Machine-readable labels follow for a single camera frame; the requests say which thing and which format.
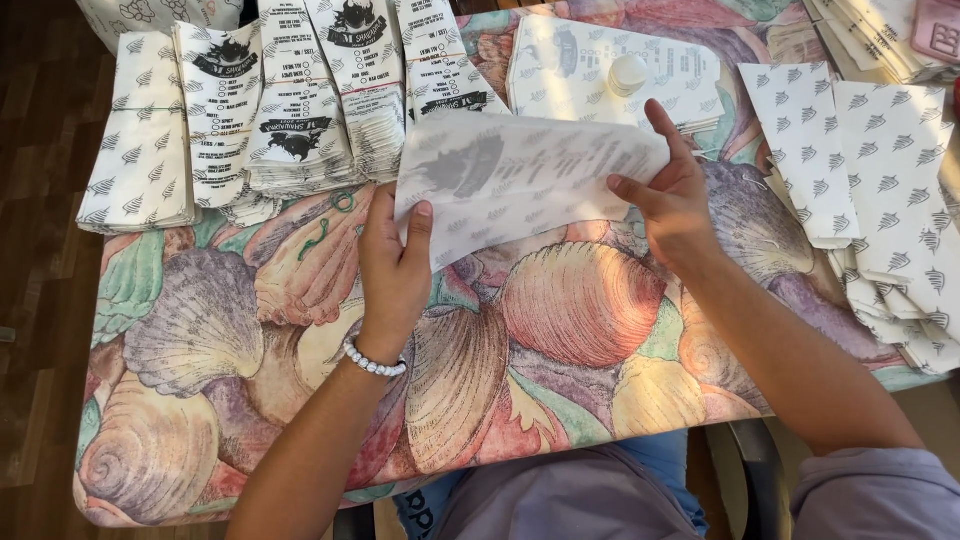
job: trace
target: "hand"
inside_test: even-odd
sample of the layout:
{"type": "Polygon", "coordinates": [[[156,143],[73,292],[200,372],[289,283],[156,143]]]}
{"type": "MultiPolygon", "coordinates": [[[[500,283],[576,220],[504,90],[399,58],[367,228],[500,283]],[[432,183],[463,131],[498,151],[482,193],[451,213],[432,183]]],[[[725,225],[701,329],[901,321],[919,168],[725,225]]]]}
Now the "hand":
{"type": "Polygon", "coordinates": [[[705,258],[723,256],[723,250],[713,232],[700,164],[657,100],[648,100],[644,109],[654,130],[670,145],[670,162],[649,186],[619,175],[610,175],[607,186],[640,209],[650,252],[683,279],[705,258]]]}
{"type": "Polygon", "coordinates": [[[395,365],[430,296],[430,233],[433,206],[418,203],[411,212],[407,247],[394,222],[396,183],[373,194],[360,234],[360,276],[365,315],[356,348],[363,356],[395,365]]]}

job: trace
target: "seashell pattern tablecloth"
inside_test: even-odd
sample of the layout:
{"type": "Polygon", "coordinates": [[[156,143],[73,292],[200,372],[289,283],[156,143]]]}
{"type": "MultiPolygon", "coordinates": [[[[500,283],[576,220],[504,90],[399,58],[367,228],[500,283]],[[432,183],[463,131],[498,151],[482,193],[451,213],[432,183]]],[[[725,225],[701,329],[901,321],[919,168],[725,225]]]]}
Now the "seashell pattern tablecloth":
{"type": "MultiPolygon", "coordinates": [[[[724,248],[889,389],[937,380],[858,325],[827,260],[763,181],[770,149],[735,67],[826,59],[799,0],[581,0],[459,18],[470,59],[501,97],[514,30],[531,12],[716,52],[725,114],[690,141],[716,160],[704,170],[724,248]]],[[[357,236],[372,190],[288,202],[246,229],[205,210],[195,227],[108,240],[74,476],[90,521],[227,518],[363,320],[357,236]]],[[[636,209],[445,268],[406,355],[412,370],[388,386],[344,506],[461,467],[770,413],[648,254],[636,209]]]]}

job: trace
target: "white beaded bracelet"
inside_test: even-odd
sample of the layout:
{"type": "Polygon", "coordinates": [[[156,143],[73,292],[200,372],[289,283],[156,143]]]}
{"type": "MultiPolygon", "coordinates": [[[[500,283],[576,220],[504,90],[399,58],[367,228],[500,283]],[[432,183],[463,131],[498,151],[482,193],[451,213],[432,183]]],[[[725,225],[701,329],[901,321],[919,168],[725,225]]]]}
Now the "white beaded bracelet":
{"type": "Polygon", "coordinates": [[[385,366],[380,365],[373,360],[363,356],[357,351],[357,348],[353,345],[354,338],[352,336],[347,336],[344,339],[344,352],[347,353],[347,356],[353,360],[353,363],[360,366],[361,369],[365,369],[370,373],[376,373],[377,375],[383,375],[386,377],[395,377],[397,375],[403,375],[407,371],[407,361],[403,359],[403,355],[400,355],[400,360],[396,363],[396,366],[385,366]]]}

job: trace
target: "small white container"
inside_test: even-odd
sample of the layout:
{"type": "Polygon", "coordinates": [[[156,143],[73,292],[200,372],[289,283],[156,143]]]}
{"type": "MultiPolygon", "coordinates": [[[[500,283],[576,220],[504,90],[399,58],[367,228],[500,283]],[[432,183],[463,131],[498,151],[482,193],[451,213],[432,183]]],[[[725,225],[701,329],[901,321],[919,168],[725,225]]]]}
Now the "small white container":
{"type": "Polygon", "coordinates": [[[638,55],[625,55],[613,61],[607,76],[610,90],[620,97],[633,95],[646,82],[647,62],[638,55]]]}

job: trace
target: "person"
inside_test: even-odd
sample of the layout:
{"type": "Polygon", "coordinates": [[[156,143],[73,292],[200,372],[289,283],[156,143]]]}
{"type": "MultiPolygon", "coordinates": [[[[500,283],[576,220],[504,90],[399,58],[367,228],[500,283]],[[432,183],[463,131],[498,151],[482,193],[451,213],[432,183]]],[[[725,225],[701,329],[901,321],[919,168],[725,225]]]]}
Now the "person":
{"type": "MultiPolygon", "coordinates": [[[[864,367],[723,253],[700,166],[660,104],[648,101],[646,114],[669,143],[669,164],[648,186],[607,184],[639,207],[654,257],[814,453],[791,505],[794,538],[958,537],[960,484],[864,367]]],[[[394,197],[392,186],[377,189],[360,238],[366,316],[355,347],[382,365],[397,363],[431,284],[432,208],[414,208],[404,248],[394,197]]],[[[323,536],[387,379],[339,362],[251,475],[228,540],[323,536]]],[[[410,538],[698,538],[706,523],[684,488],[685,450],[676,431],[485,465],[399,496],[399,514],[410,538]]]]}

